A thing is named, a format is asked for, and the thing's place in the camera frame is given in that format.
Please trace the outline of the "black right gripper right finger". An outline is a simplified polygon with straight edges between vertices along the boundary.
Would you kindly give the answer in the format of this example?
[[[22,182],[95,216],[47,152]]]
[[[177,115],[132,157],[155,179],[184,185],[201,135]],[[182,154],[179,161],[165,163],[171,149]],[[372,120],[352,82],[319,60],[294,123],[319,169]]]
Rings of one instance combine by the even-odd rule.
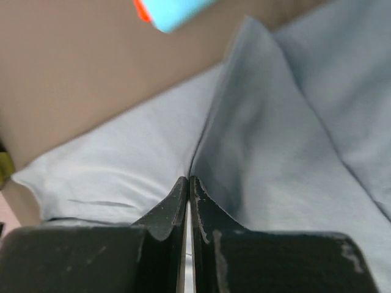
[[[189,182],[197,292],[377,292],[360,248],[347,235],[260,232],[240,225]]]

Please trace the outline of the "grey-blue t-shirt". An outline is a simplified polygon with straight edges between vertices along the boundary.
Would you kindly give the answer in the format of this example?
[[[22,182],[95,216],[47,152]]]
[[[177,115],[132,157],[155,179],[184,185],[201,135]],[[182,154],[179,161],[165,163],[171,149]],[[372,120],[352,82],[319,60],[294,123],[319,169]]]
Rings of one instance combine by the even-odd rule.
[[[390,2],[334,1],[14,174],[43,220],[133,223],[198,177],[254,230],[390,236]]]

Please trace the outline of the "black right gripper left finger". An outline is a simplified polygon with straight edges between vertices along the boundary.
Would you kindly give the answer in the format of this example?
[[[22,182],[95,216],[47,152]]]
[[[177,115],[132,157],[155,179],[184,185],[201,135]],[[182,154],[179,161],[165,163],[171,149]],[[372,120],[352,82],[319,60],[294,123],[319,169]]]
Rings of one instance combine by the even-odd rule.
[[[183,292],[188,181],[135,223],[18,228],[1,242],[2,292]]]

